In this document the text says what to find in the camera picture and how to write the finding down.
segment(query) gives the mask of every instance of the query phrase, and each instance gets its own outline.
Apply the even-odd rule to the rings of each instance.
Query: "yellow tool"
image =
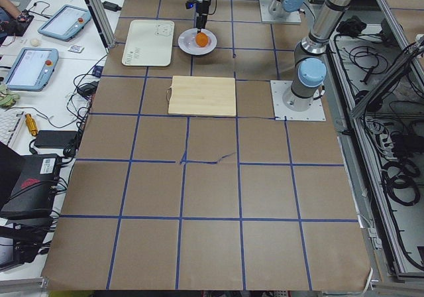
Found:
[[[38,133],[37,125],[35,123],[34,118],[31,117],[30,113],[27,113],[25,115],[25,123],[26,123],[26,126],[28,127],[29,133],[34,137],[37,136],[37,133]]]

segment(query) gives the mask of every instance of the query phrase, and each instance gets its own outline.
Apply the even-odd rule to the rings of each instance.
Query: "white plate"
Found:
[[[196,44],[195,38],[197,34],[197,29],[185,30],[181,33],[178,38],[178,46],[186,53],[191,55],[205,55],[213,51],[217,47],[217,38],[215,35],[207,29],[201,30],[205,33],[209,39],[209,42],[205,47],[200,47]]]

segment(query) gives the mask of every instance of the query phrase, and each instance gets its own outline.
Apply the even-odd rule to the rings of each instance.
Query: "orange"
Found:
[[[205,33],[199,32],[196,35],[195,41],[196,41],[196,44],[199,45],[200,47],[205,47],[207,43],[209,42],[209,38],[207,37]]]

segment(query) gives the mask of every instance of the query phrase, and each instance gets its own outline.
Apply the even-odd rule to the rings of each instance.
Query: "blue and white tablet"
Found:
[[[55,48],[23,48],[5,78],[11,90],[40,91],[48,83],[59,53]]]
[[[38,32],[67,41],[77,35],[90,19],[91,14],[88,10],[72,5],[64,5],[38,29]]]

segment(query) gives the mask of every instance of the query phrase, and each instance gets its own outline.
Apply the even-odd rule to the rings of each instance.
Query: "white round object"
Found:
[[[217,47],[217,38],[210,30],[202,29],[201,31],[205,33],[209,39],[209,42],[205,47],[200,47],[195,41],[197,29],[189,29],[181,33],[178,38],[178,46],[184,52],[191,55],[205,55],[212,52],[213,49]]]
[[[37,38],[32,38],[29,42],[34,47],[40,46],[40,44],[41,44],[41,41]]]

